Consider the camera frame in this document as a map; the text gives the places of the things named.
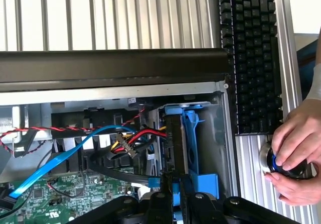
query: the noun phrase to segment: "yellow wire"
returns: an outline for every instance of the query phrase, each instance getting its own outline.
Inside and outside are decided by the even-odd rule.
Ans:
[[[159,130],[164,130],[164,129],[166,129],[166,126],[161,127]],[[125,138],[128,138],[128,137],[130,137],[130,136],[132,136],[132,135],[124,135]],[[118,141],[116,141],[116,142],[111,146],[110,151],[112,151],[113,149],[115,149],[117,145],[118,145]]]

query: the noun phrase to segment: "screw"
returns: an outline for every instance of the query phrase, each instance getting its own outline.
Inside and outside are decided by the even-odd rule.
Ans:
[[[163,193],[158,193],[156,197],[158,197],[158,198],[164,198],[165,195],[164,195]]]
[[[238,205],[240,203],[239,200],[231,199],[230,202],[234,205]]]
[[[131,199],[124,200],[124,204],[129,204],[129,203],[132,203]]]
[[[197,193],[197,194],[195,194],[195,197],[197,199],[202,199],[204,196],[203,196],[203,194]]]

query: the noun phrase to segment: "green circuit board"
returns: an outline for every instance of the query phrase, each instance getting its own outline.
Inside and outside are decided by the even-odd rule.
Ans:
[[[132,173],[133,169],[124,168],[122,171]],[[112,199],[126,195],[130,190],[130,183],[96,173],[85,173],[84,179],[85,191],[77,198],[62,197],[47,186],[47,179],[38,180],[26,205],[16,214],[0,220],[0,224],[65,224]],[[68,175],[59,177],[54,186],[62,192],[75,195],[81,192],[83,183],[79,174]],[[16,206],[27,196],[28,191],[18,199]]]

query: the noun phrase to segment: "black mechanical keyboard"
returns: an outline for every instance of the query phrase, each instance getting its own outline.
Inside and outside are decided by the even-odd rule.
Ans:
[[[275,2],[219,1],[221,43],[234,70],[238,134],[272,134],[283,116]]]

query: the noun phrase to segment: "hand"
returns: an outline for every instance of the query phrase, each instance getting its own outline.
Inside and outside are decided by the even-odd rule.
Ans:
[[[266,173],[265,179],[272,182],[280,193],[279,200],[288,205],[313,205],[321,201],[320,160],[314,163],[317,175],[310,180],[294,180],[280,173]]]
[[[308,163],[321,155],[321,101],[306,99],[289,113],[273,135],[272,149],[276,164],[293,169],[304,159]]]

